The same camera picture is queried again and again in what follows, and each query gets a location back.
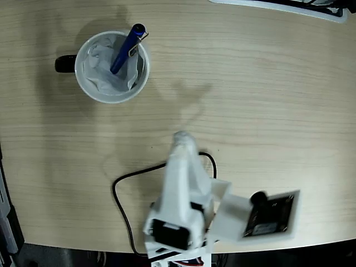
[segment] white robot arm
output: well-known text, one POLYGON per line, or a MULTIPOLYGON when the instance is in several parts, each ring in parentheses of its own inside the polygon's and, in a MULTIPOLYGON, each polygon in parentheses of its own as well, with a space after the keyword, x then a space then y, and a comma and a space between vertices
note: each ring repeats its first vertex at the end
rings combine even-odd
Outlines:
POLYGON ((201 163, 194 138, 177 132, 165 169, 161 196, 144 225, 145 246, 152 266, 201 257, 211 266, 218 240, 253 244, 292 238, 299 191, 251 199, 231 194, 231 183, 210 177, 201 163), (214 202, 219 208, 214 213, 214 202))

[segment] blue pen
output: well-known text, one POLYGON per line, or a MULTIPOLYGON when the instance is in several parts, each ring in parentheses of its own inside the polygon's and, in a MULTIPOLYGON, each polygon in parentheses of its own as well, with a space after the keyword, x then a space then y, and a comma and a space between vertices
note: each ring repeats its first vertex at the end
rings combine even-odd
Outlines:
POLYGON ((133 48, 141 41, 141 37, 146 32, 146 28, 142 24, 135 24, 125 41, 123 42, 120 51, 111 65, 110 71, 112 74, 118 73, 122 65, 126 62, 128 57, 133 56, 135 50, 133 48))

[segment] pen clip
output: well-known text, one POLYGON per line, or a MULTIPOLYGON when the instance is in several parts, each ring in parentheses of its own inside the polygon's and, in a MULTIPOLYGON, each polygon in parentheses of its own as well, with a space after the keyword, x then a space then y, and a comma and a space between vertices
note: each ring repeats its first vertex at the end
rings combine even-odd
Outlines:
POLYGON ((139 46, 139 44, 149 35, 149 32, 145 32, 145 35, 142 37, 138 37, 139 41, 137 44, 135 44, 129 51, 128 51, 128 56, 132 57, 135 52, 136 52, 136 48, 139 46))

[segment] wood grain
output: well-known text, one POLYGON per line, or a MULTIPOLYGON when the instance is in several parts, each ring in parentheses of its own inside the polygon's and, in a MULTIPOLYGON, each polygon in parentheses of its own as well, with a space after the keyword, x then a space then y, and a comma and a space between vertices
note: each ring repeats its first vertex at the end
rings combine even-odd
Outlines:
MULTIPOLYGON (((295 239, 217 252, 356 238, 355 16, 206 0, 7 0, 0 15, 0 142, 26 242, 130 251, 111 183, 166 159, 178 130, 235 194, 302 191, 295 239), (133 100, 97 103, 54 71, 92 35, 136 22, 150 31, 152 72, 133 100)), ((161 183, 158 171, 118 185, 141 251, 161 183)))

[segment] white mug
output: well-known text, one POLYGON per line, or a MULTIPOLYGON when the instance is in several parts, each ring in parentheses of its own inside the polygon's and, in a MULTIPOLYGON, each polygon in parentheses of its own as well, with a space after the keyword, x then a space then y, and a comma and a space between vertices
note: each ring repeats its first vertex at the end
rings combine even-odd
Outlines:
POLYGON ((138 50, 139 54, 142 56, 142 58, 144 58, 145 61, 144 70, 142 74, 139 75, 139 79, 138 81, 136 81, 136 84, 133 86, 133 88, 121 95, 104 95, 101 92, 99 92, 99 90, 94 85, 94 83, 92 83, 84 76, 84 69, 83 69, 83 62, 87 57, 89 49, 95 42, 97 42, 100 38, 102 38, 105 35, 115 34, 118 36, 126 37, 128 33, 129 31, 127 32, 107 31, 94 35, 82 45, 82 47, 78 51, 78 54, 66 55, 57 58, 55 62, 56 71, 61 73, 75 72, 77 82, 79 86, 82 88, 82 90, 84 91, 84 93, 86 93, 88 96, 90 96, 92 99, 98 102, 121 103, 134 98, 143 89, 143 87, 145 86, 149 78, 150 54, 145 44, 140 43, 139 50, 138 50))

